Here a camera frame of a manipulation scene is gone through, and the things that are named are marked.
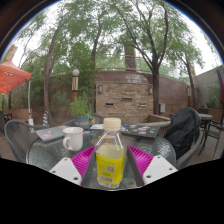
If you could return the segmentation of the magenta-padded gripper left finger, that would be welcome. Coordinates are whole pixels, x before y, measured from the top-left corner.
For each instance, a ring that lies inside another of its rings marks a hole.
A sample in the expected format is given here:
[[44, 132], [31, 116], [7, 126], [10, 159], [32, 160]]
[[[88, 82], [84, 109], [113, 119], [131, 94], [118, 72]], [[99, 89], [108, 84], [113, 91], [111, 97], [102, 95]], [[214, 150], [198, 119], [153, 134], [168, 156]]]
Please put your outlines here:
[[91, 146], [72, 158], [62, 158], [50, 173], [76, 185], [88, 187], [95, 164], [95, 147]]

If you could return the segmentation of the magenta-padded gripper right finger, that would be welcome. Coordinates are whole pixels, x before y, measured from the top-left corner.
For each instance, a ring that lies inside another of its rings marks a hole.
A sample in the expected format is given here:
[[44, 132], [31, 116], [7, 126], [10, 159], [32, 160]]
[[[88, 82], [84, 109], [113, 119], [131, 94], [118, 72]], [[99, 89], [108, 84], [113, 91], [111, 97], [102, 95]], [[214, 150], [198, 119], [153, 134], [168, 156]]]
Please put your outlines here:
[[152, 156], [131, 145], [127, 146], [127, 155], [137, 186], [145, 186], [177, 172], [177, 169], [161, 155]]

